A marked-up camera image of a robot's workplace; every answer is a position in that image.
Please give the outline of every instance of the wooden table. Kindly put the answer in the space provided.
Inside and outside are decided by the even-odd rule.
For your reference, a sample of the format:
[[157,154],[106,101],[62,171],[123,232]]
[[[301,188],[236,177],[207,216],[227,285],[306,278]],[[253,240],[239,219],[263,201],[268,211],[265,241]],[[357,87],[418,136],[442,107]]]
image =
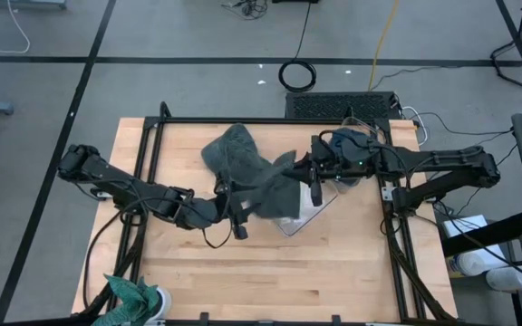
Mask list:
[[[121,119],[111,153],[111,164],[132,173],[140,143],[143,119]],[[200,151],[229,125],[167,124],[164,129],[156,182],[192,187],[198,197],[212,197],[215,177],[205,167]],[[310,136],[332,126],[246,125],[261,156],[270,160],[297,150],[300,158],[309,149]],[[414,126],[408,120],[391,121],[394,146],[418,149]],[[150,157],[151,146],[148,146]],[[148,174],[149,159],[143,171]],[[423,174],[412,179],[416,185]],[[115,213],[112,202],[100,203],[92,229]],[[434,220],[430,205],[418,214]],[[159,219],[149,219],[140,275],[148,284],[166,288],[172,295],[169,319],[198,319],[209,312],[212,320],[399,321],[390,254],[379,230],[382,204],[375,177],[338,196],[319,216],[292,237],[285,237],[267,220],[254,216],[246,224],[249,238],[231,238],[226,245],[209,248],[199,231],[185,231]],[[411,237],[420,278],[442,304],[456,308],[438,230],[430,223],[411,219]],[[89,300],[111,274],[121,236],[114,223],[92,252]],[[228,222],[208,229],[208,238],[220,243]],[[410,283],[405,282],[409,314],[414,316]],[[72,310],[82,307],[82,278]]]

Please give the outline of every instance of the green cloth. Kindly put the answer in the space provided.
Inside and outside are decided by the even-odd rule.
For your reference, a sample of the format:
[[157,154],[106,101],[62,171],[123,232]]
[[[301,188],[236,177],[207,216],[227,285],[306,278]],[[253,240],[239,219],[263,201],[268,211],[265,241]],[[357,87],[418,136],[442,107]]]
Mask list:
[[157,286],[148,286],[141,277],[134,284],[121,277],[104,275],[112,292],[122,304],[98,318],[92,326],[113,326],[129,321],[131,326],[142,326],[160,309]]

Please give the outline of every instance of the gray towel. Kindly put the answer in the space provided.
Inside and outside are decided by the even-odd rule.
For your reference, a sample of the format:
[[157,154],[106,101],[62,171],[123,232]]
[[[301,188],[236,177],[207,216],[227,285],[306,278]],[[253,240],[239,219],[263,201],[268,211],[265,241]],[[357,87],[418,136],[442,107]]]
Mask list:
[[213,173],[228,176],[240,186],[255,187],[233,196],[248,201],[259,217],[299,217],[299,182],[281,175],[293,166],[295,151],[286,152],[271,164],[259,156],[247,128],[237,123],[206,145],[200,155]]

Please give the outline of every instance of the white cable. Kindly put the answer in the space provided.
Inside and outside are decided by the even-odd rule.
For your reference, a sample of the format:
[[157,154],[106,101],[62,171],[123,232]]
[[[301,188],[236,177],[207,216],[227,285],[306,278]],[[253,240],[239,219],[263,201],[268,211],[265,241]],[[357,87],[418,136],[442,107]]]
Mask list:
[[416,109],[414,109],[413,107],[410,107],[410,106],[402,107],[402,110],[412,110],[412,112],[414,112],[415,117],[420,122],[420,126],[422,127],[422,131],[424,131],[424,140],[422,142],[418,143],[418,146],[424,145],[424,143],[426,143],[426,140],[428,140],[428,131],[426,131],[426,127],[424,126],[424,122],[422,121],[422,118],[421,118],[420,114],[418,114]]
[[27,53],[32,44],[29,42],[29,38],[27,37],[27,35],[25,35],[24,30],[22,29],[22,27],[19,25],[19,23],[15,19],[14,11],[11,9],[11,0],[7,0],[7,8],[9,9],[9,14],[11,15],[11,18],[14,20],[15,26],[17,26],[17,29],[19,30],[19,32],[24,36],[24,39],[27,42],[27,46],[25,46],[25,50],[22,50],[22,51],[0,50],[0,53],[18,53],[18,54]]

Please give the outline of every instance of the yellow cable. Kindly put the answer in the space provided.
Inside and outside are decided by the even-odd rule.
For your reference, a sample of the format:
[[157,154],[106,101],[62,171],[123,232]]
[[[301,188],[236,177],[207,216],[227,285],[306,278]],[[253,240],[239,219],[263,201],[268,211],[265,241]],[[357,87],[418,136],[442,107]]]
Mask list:
[[380,50],[382,48],[382,44],[384,43],[384,38],[390,29],[390,25],[392,25],[392,19],[396,15],[396,9],[398,9],[399,0],[394,0],[394,5],[391,8],[390,16],[388,17],[388,22],[386,22],[386,26],[382,32],[382,36],[380,37],[380,41],[378,41],[378,47],[376,48],[376,54],[373,56],[372,63],[372,72],[370,72],[370,82],[368,83],[368,91],[372,90],[373,78],[376,75],[376,63],[378,62],[378,55],[380,54]]

